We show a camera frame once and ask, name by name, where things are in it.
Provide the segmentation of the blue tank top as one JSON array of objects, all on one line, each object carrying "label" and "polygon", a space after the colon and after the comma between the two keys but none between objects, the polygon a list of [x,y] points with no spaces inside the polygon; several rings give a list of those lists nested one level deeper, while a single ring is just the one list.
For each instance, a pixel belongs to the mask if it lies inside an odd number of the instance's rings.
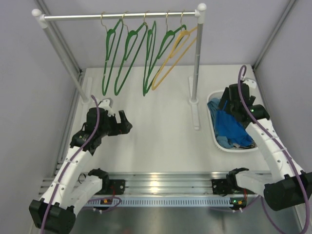
[{"label": "blue tank top", "polygon": [[246,148],[253,143],[253,139],[247,134],[244,127],[225,111],[217,111],[215,126],[219,135],[227,137],[233,145]]}]

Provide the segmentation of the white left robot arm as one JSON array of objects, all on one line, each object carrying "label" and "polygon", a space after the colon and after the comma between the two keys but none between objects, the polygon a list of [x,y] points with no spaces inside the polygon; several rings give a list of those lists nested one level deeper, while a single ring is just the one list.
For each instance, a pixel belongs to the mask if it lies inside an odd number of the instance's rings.
[{"label": "white left robot arm", "polygon": [[41,233],[70,233],[78,213],[94,195],[113,193],[109,174],[102,169],[92,169],[79,186],[76,182],[104,137],[125,135],[132,129],[125,112],[118,113],[120,122],[108,107],[93,107],[87,112],[82,128],[72,137],[58,174],[41,198],[29,205],[34,225]]}]

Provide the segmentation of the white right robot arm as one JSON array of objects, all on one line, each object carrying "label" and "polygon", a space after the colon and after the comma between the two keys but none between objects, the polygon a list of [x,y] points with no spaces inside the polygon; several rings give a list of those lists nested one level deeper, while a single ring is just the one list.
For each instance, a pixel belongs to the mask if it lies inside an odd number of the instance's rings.
[{"label": "white right robot arm", "polygon": [[217,119],[216,123],[236,121],[238,128],[246,131],[256,144],[271,177],[236,168],[226,175],[228,189],[236,194],[244,189],[258,194],[274,211],[303,204],[312,194],[312,175],[292,159],[276,134],[268,112],[254,101],[247,84],[230,85],[225,88],[218,106],[218,115],[224,119]]}]

